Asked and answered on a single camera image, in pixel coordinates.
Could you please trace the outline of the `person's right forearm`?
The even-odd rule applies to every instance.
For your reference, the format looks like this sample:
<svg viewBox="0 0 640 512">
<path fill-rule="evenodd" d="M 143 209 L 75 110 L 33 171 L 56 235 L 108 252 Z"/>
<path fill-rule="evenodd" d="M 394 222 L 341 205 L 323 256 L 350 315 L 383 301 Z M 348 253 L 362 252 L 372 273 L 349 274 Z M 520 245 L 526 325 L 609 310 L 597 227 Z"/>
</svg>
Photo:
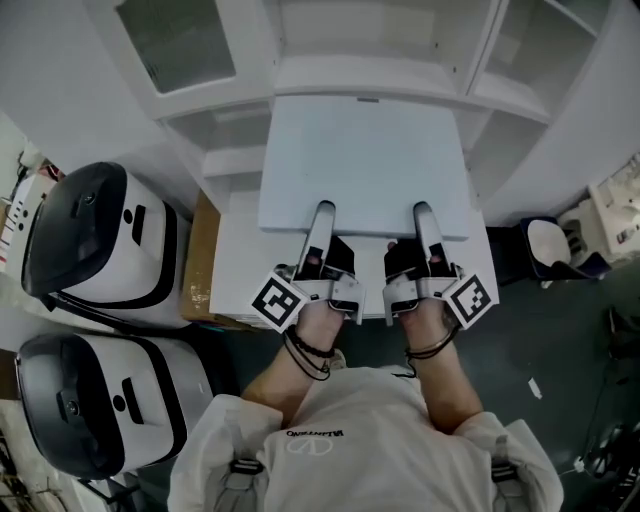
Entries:
<svg viewBox="0 0 640 512">
<path fill-rule="evenodd" d="M 419 350 L 441 341 L 453 328 L 446 319 L 444 303 L 423 300 L 399 316 L 408 348 Z M 429 360 L 413 361 L 428 415 L 433 426 L 452 434 L 466 420 L 483 411 L 480 398 L 467 377 L 453 341 Z"/>
</svg>

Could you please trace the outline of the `person's right hand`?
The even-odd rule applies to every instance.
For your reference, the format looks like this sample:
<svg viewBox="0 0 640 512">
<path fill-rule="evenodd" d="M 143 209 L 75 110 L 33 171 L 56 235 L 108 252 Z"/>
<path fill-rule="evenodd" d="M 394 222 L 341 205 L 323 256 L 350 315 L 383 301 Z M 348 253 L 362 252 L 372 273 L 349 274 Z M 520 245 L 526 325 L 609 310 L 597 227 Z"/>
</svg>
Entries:
<svg viewBox="0 0 640 512">
<path fill-rule="evenodd" d="M 385 281 L 387 284 L 401 274 L 409 274 L 411 279 L 423 277 L 427 262 L 422 244 L 418 239 L 400 239 L 390 244 L 384 256 Z"/>
</svg>

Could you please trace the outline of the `white chair cushion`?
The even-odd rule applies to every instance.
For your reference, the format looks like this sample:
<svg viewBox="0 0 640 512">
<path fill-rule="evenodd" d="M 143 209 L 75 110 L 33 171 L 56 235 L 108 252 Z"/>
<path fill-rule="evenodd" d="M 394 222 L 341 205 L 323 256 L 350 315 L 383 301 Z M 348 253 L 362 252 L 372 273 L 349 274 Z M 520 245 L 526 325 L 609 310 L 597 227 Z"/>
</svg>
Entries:
<svg viewBox="0 0 640 512">
<path fill-rule="evenodd" d="M 527 227 L 527 241 L 533 258 L 552 267 L 555 263 L 569 264 L 571 252 L 564 231 L 555 223 L 536 219 Z"/>
</svg>

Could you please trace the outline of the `person's left forearm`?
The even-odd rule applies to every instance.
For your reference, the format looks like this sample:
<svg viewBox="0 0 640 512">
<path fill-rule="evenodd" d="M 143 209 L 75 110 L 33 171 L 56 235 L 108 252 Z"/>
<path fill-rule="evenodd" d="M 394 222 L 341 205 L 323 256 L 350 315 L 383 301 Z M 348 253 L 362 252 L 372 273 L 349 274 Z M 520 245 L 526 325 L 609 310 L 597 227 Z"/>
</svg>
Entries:
<svg viewBox="0 0 640 512">
<path fill-rule="evenodd" d="M 242 398 L 282 413 L 287 426 L 313 384 L 328 378 L 328 360 L 344 314 L 322 302 L 305 305 L 295 336 L 285 337 L 271 364 L 244 390 Z"/>
</svg>

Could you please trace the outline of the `white and black robot pod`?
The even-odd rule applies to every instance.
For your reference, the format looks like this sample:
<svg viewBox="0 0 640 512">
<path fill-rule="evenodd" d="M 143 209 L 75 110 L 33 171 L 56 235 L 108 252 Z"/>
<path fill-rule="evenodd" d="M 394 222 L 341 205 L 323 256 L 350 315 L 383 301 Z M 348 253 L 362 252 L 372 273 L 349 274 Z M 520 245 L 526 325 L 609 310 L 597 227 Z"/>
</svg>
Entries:
<svg viewBox="0 0 640 512">
<path fill-rule="evenodd" d="M 213 399 L 194 349 L 166 338 L 40 335 L 19 349 L 16 373 L 36 448 L 79 479 L 177 456 Z"/>
<path fill-rule="evenodd" d="M 23 290 L 104 319 L 182 328 L 189 230 L 169 203 L 121 165 L 89 164 L 58 182 L 38 206 Z"/>
</svg>

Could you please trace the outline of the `person's left hand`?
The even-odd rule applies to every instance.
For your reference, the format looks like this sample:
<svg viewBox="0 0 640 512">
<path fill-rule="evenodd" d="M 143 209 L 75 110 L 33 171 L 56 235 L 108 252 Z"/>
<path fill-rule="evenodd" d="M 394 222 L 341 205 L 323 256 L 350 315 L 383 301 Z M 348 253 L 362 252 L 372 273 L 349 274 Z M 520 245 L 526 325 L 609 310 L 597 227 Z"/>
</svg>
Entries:
<svg viewBox="0 0 640 512">
<path fill-rule="evenodd" d="M 333 235 L 324 260 L 322 277 L 339 280 L 343 274 L 355 276 L 355 254 L 340 237 Z"/>
</svg>

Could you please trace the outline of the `white ornate vanity table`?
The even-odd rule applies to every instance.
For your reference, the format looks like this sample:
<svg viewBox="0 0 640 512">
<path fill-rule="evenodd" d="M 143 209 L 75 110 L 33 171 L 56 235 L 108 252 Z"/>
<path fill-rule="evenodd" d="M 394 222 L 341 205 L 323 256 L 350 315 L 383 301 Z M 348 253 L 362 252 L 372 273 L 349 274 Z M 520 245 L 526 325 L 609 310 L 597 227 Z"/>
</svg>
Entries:
<svg viewBox="0 0 640 512">
<path fill-rule="evenodd" d="M 599 254 L 612 267 L 640 258 L 640 152 L 558 217 L 569 242 L 572 263 Z"/>
</svg>

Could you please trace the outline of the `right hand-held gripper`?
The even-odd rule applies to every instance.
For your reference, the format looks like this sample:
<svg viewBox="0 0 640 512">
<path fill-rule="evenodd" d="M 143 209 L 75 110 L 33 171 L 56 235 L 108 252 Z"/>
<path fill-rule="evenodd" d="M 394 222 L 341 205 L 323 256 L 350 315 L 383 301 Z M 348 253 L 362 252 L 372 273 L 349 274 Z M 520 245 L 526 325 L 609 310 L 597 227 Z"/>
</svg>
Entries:
<svg viewBox="0 0 640 512">
<path fill-rule="evenodd" d="M 462 329 L 467 329 L 489 310 L 494 301 L 476 273 L 467 274 L 447 258 L 436 216 L 426 202 L 414 205 L 416 235 L 423 246 L 427 271 L 411 279 L 401 274 L 385 285 L 382 296 L 388 326 L 402 313 L 415 310 L 425 299 L 446 304 Z"/>
</svg>

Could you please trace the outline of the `large white box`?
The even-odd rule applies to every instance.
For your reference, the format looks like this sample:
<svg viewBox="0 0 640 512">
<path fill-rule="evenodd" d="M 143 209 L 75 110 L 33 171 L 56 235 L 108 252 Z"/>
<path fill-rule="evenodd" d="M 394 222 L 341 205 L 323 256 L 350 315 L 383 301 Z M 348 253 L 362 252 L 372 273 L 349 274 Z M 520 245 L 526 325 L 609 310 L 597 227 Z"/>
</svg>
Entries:
<svg viewBox="0 0 640 512">
<path fill-rule="evenodd" d="M 343 235 L 403 237 L 427 203 L 441 236 L 470 236 L 470 190 L 454 114 L 348 96 L 281 96 L 272 112 L 258 225 L 303 232 L 322 201 Z"/>
</svg>

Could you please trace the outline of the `white cabinet desk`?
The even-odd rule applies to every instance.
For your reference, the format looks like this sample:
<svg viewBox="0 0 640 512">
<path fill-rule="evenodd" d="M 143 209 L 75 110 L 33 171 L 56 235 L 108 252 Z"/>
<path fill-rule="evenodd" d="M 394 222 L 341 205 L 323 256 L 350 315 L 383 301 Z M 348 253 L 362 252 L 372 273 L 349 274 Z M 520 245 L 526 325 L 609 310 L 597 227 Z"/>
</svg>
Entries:
<svg viewBox="0 0 640 512">
<path fill-rule="evenodd" d="M 259 193 L 231 194 L 229 210 L 221 216 L 216 245 L 209 310 L 250 325 L 263 322 L 250 307 L 251 299 L 267 274 L 280 264 L 299 260 L 305 235 L 266 233 L 258 227 Z M 448 242 L 448 256 L 467 273 L 478 274 L 494 303 L 499 291 L 484 218 L 479 210 L 469 211 L 470 237 L 464 242 Z M 382 289 L 383 258 L 388 241 L 384 238 L 347 237 L 354 250 L 356 278 L 366 290 L 364 317 L 384 316 Z"/>
</svg>

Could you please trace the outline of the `dark blue chair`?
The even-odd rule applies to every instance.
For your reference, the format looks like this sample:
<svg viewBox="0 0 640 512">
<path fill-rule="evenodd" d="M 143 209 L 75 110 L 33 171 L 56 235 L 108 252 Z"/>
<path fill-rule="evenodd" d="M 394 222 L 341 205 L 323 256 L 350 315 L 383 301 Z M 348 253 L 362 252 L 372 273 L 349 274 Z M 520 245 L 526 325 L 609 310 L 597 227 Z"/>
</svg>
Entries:
<svg viewBox="0 0 640 512">
<path fill-rule="evenodd" d="M 533 220 L 540 219 L 558 224 L 553 217 L 526 217 L 511 227 L 488 227 L 486 229 L 493 258 L 497 282 L 507 286 L 529 279 L 548 287 L 556 281 L 597 280 L 611 270 L 604 258 L 592 253 L 584 260 L 578 257 L 578 239 L 569 230 L 563 229 L 567 238 L 571 262 L 555 263 L 547 267 L 534 260 L 527 241 L 527 227 Z"/>
</svg>

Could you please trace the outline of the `white sweatshirt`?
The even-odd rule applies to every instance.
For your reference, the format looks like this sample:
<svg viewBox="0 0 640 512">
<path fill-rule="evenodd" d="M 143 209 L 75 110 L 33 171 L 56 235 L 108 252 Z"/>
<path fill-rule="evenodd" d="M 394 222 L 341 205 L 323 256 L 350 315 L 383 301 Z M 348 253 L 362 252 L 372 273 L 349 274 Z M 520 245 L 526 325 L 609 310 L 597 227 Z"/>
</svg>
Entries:
<svg viewBox="0 0 640 512">
<path fill-rule="evenodd" d="M 454 433 L 418 388 L 349 368 L 312 385 L 291 426 L 279 411 L 213 399 L 179 454 L 169 512 L 559 512 L 560 479 L 523 421 L 490 412 Z"/>
</svg>

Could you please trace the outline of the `white panel with black buttons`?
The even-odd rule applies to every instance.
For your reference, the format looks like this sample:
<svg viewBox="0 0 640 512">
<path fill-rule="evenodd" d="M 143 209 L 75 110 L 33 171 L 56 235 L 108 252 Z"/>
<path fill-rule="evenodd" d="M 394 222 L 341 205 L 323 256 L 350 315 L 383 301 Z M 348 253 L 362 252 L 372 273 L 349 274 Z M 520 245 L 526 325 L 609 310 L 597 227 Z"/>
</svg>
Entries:
<svg viewBox="0 0 640 512">
<path fill-rule="evenodd" d="M 0 235 L 0 272 L 19 278 L 35 214 L 55 184 L 48 176 L 34 174 L 18 186 Z"/>
</svg>

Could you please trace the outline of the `brown cardboard box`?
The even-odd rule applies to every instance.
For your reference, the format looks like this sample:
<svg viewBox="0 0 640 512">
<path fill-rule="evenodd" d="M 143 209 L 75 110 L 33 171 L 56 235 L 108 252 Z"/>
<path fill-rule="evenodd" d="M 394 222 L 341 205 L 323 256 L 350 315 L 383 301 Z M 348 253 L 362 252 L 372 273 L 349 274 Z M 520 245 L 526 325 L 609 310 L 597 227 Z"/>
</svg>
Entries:
<svg viewBox="0 0 640 512">
<path fill-rule="evenodd" d="M 256 332 L 255 327 L 209 311 L 220 221 L 220 212 L 200 191 L 184 266 L 180 313 L 186 321 L 209 330 Z"/>
</svg>

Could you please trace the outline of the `thin dark bangle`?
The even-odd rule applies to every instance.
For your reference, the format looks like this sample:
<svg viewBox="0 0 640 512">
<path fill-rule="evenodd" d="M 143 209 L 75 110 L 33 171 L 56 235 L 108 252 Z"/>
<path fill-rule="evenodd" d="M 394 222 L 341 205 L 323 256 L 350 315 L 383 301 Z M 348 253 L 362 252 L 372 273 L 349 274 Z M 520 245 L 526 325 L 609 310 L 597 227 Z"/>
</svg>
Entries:
<svg viewBox="0 0 640 512">
<path fill-rule="evenodd" d="M 405 359 L 406 362 L 411 369 L 411 373 L 408 375 L 409 378 L 416 378 L 418 376 L 417 370 L 413 365 L 413 361 L 423 361 L 429 360 L 437 356 L 440 352 L 442 352 L 456 337 L 458 332 L 460 331 L 460 326 L 454 326 L 448 334 L 436 344 L 429 346 L 424 349 L 414 350 L 411 348 L 407 348 L 405 350 Z"/>
</svg>

